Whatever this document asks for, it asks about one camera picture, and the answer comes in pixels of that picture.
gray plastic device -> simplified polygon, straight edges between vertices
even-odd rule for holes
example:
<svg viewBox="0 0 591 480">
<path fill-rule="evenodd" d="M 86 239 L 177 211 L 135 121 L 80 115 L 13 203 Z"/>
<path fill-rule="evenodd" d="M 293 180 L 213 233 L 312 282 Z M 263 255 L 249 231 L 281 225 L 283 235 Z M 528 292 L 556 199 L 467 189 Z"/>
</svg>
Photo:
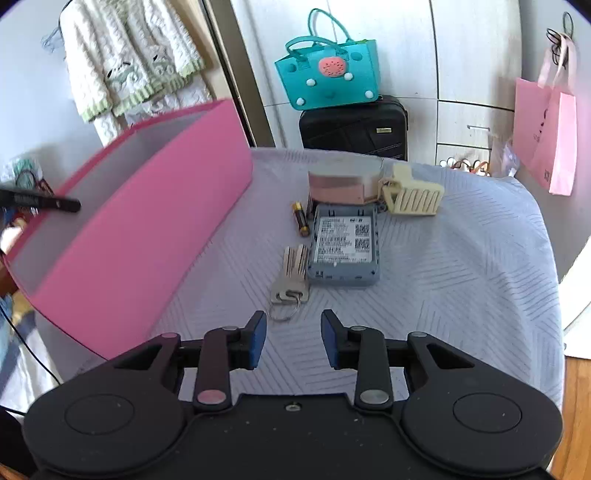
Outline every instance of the gray plastic device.
<svg viewBox="0 0 591 480">
<path fill-rule="evenodd" d="M 366 287 L 379 280 L 378 211 L 371 205 L 316 207 L 308 255 L 311 284 Z"/>
</svg>

black suitcase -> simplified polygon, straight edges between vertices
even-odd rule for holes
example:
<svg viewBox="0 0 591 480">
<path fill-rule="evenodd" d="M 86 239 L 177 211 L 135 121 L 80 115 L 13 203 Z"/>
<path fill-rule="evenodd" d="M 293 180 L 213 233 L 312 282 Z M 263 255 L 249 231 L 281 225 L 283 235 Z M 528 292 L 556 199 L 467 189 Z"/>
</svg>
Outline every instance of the black suitcase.
<svg viewBox="0 0 591 480">
<path fill-rule="evenodd" d="M 306 110 L 300 116 L 304 148 L 341 150 L 408 160 L 408 113 L 396 97 Z"/>
</svg>

pink paper bag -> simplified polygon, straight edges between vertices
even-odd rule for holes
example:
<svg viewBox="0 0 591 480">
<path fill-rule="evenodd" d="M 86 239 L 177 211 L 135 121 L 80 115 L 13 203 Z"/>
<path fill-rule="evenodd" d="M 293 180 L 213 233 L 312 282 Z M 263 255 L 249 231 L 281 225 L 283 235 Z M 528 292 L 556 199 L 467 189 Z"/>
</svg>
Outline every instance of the pink paper bag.
<svg viewBox="0 0 591 480">
<path fill-rule="evenodd" d="M 113 358 L 147 340 L 251 178 L 231 100 L 158 116 L 76 172 L 58 194 L 80 212 L 35 217 L 5 263 L 41 314 Z"/>
<path fill-rule="evenodd" d="M 566 52 L 568 84 L 558 86 Z M 577 163 L 577 108 L 573 94 L 577 68 L 574 44 L 561 34 L 558 69 L 547 85 L 551 51 L 544 56 L 538 82 L 518 79 L 515 87 L 513 148 L 521 163 L 550 193 L 570 195 Z"/>
</svg>

pink storage box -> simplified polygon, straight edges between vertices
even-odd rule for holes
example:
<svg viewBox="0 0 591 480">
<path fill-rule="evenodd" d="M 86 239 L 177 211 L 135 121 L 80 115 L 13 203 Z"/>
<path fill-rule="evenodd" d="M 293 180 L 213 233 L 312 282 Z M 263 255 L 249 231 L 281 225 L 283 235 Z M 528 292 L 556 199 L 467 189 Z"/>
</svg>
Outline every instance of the pink storage box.
<svg viewBox="0 0 591 480">
<path fill-rule="evenodd" d="M 31 304 L 105 358 L 145 341 L 252 160 L 231 100 L 134 125 L 60 190 L 77 214 L 37 216 L 5 257 Z"/>
</svg>

white sweater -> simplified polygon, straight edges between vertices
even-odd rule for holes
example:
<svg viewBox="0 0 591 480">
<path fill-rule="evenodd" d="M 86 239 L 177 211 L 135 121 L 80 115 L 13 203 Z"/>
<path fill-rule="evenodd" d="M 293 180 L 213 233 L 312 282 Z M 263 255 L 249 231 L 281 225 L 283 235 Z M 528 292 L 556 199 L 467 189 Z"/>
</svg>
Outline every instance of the white sweater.
<svg viewBox="0 0 591 480">
<path fill-rule="evenodd" d="M 60 25 L 72 94 L 86 122 L 173 93 L 203 67 L 167 0 L 73 0 Z"/>
</svg>

